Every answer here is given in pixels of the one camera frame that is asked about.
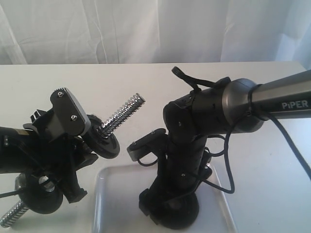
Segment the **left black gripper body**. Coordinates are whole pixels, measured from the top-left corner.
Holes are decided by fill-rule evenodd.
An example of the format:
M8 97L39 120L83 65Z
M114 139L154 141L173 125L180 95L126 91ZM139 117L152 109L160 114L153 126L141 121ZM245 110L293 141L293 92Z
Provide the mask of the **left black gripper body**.
M23 127L26 134L15 143L17 172L43 174L62 182L69 168L75 170L73 141L82 136L65 133L52 109L37 109Z

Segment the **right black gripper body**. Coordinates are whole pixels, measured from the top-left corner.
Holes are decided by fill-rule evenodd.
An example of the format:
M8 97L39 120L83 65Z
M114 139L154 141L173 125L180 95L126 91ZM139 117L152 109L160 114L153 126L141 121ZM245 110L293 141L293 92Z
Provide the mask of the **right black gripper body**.
M155 192L155 202L195 193L202 180L211 175L211 169L206 168L211 159L205 149L206 136L195 136L189 142L175 142L170 134L167 135L166 151L155 155L157 175L149 187Z

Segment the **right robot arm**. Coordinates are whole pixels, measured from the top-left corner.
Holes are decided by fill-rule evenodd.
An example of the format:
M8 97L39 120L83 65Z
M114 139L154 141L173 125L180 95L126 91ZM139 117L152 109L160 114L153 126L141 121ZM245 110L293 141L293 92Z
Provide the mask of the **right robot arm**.
M195 192L200 184L208 183L212 170L206 165L213 157L224 157L230 183L228 189L219 190L234 193L230 136L255 132L267 120L277 125L310 174L310 166L279 122L311 116L310 71L263 84L229 77L210 82L191 77L178 67L172 71L192 91L164 107L164 129L154 130L128 148L137 160L149 153L157 157L156 179L139 196L139 208L145 215L158 222L196 219L199 203Z

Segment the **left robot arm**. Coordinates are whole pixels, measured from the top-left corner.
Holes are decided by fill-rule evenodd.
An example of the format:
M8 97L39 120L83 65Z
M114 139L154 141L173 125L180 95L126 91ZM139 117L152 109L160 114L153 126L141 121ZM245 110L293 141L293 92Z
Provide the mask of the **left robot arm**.
M76 203L87 195L78 184L76 172L92 165L98 155L77 136L52 136L52 130L60 128L54 112L38 113L24 129L0 129L0 172L20 173L20 199L39 212L49 212L63 198Z

